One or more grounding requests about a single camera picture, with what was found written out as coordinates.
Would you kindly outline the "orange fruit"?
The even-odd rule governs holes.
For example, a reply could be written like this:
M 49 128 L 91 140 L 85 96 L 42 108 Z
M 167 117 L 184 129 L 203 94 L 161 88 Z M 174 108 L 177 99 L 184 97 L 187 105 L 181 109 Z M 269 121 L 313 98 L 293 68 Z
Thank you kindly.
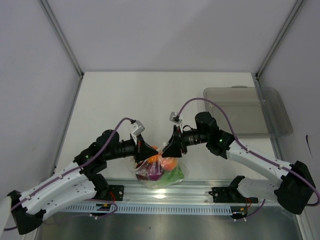
M 159 154 L 159 151 L 158 151 L 159 148 L 157 146 L 154 146 L 154 145 L 152 147 L 157 151 L 157 154 L 153 155 L 153 156 L 151 156 L 150 158 L 147 159 L 147 163 L 148 164 L 156 164 L 158 162 L 158 160 L 159 160 L 159 157 L 161 156 Z

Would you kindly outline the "peach fruit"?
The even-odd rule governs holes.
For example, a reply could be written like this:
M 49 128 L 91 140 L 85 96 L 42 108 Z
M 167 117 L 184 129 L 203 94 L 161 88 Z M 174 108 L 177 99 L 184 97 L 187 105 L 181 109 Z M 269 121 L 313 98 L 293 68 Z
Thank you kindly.
M 172 171 L 178 165 L 178 160 L 174 157 L 166 157 L 160 160 L 160 165 L 165 171 Z

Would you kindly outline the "purple red onion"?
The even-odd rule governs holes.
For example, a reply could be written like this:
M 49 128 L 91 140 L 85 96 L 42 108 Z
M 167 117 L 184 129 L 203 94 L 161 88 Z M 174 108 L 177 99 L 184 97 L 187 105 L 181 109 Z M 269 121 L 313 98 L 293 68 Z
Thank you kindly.
M 164 174 L 164 170 L 159 162 L 146 165 L 146 177 L 150 181 L 157 181 Z

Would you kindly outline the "clear zip top bag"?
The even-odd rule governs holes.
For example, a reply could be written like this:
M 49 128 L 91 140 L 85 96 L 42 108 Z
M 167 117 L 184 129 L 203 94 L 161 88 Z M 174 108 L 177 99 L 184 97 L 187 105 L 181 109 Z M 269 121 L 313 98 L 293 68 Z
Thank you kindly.
M 130 159 L 129 169 L 148 189 L 161 189 L 176 185 L 185 179 L 188 171 L 176 157 L 162 157 L 163 146 L 153 145 L 158 154 L 136 163 Z

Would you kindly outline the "green lettuce leaf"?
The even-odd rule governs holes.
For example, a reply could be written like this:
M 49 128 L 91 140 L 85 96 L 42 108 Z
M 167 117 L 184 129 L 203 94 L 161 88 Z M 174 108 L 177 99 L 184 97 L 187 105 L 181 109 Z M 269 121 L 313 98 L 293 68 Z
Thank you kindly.
M 166 171 L 163 176 L 159 179 L 163 184 L 169 185 L 169 184 L 175 184 L 178 182 L 181 182 L 184 180 L 185 175 L 181 169 L 181 167 L 178 165 L 171 171 Z

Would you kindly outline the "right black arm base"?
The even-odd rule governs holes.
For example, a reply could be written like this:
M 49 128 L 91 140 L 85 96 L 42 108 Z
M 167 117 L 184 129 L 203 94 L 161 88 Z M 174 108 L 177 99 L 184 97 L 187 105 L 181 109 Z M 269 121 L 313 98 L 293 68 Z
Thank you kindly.
M 235 188 L 229 187 L 212 187 L 208 194 L 212 196 L 214 203 L 257 204 L 259 202 L 256 197 L 243 197 Z

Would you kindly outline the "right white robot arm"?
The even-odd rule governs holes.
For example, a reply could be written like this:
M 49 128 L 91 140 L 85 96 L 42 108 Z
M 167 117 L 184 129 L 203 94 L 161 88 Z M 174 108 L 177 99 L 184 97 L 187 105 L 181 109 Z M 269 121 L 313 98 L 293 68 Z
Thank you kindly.
M 187 131 L 181 129 L 178 113 L 172 112 L 169 119 L 175 125 L 162 157 L 180 158 L 189 146 L 205 144 L 213 155 L 242 164 L 264 176 L 264 180 L 237 176 L 228 189 L 232 201 L 251 197 L 271 200 L 295 215 L 300 215 L 309 205 L 316 186 L 303 162 L 290 163 L 251 150 L 234 135 L 219 129 L 216 119 L 206 111 L 195 116 L 196 127 Z

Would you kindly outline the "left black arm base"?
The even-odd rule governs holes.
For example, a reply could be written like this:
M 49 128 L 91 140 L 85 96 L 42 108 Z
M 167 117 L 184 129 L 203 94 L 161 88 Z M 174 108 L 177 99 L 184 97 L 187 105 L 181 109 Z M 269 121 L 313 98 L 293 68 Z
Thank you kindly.
M 108 187 L 104 187 L 101 190 L 98 190 L 93 198 L 96 200 L 122 202 L 124 198 L 124 193 L 124 185 L 109 185 Z

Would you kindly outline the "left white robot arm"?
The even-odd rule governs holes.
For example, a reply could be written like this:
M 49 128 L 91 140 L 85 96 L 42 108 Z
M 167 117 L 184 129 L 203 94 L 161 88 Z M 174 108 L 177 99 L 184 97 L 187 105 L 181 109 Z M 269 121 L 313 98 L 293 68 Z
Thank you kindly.
M 110 200 L 110 186 L 100 173 L 106 169 L 107 161 L 133 157 L 141 162 L 157 154 L 141 135 L 120 140 L 118 132 L 104 131 L 60 172 L 29 190 L 13 190 L 8 194 L 15 229 L 25 235 L 72 204 L 90 199 Z

